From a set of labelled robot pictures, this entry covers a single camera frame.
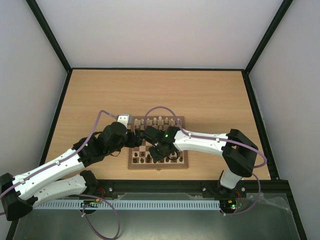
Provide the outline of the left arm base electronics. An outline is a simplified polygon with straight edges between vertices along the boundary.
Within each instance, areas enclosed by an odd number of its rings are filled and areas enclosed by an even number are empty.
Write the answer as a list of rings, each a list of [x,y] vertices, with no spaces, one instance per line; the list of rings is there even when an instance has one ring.
[[[100,198],[105,198],[106,191],[102,187],[98,187],[92,197],[89,197],[87,200],[84,200],[83,203],[81,203],[81,213],[85,213],[87,215],[93,214],[96,211],[96,208],[98,205],[102,204],[103,202],[100,200]]]

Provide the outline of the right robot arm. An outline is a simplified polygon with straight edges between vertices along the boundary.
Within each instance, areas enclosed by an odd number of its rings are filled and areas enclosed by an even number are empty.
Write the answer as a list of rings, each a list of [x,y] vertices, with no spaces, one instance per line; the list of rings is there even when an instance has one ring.
[[[253,175],[259,149],[237,129],[229,133],[206,134],[170,126],[166,131],[147,126],[143,139],[150,143],[150,155],[155,161],[180,151],[196,151],[213,154],[224,159],[227,168],[222,171],[213,192],[221,197],[231,195],[239,181]]]

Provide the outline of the white queen chess piece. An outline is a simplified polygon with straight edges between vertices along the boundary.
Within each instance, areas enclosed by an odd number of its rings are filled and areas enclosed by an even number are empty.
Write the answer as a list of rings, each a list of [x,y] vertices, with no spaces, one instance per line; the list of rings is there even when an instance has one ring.
[[[159,116],[159,117],[158,117],[158,124],[159,124],[159,125],[162,125],[162,124],[163,124],[162,116]]]

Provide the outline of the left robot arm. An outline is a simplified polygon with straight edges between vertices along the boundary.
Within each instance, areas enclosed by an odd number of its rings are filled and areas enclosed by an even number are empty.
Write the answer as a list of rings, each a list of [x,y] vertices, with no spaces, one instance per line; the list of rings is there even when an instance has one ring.
[[[129,130],[123,123],[115,121],[33,170],[17,175],[3,174],[0,177],[2,214],[7,221],[15,221],[44,202],[94,192],[96,178],[85,168],[124,147],[135,148],[141,142],[139,130]]]

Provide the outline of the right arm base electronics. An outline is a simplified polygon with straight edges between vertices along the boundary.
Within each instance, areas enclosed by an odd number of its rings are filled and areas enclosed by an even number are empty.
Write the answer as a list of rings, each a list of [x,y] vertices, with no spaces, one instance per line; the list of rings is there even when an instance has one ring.
[[[245,192],[235,191],[235,195],[230,199],[223,199],[219,201],[220,213],[224,216],[232,216],[244,210],[245,199],[247,195]]]

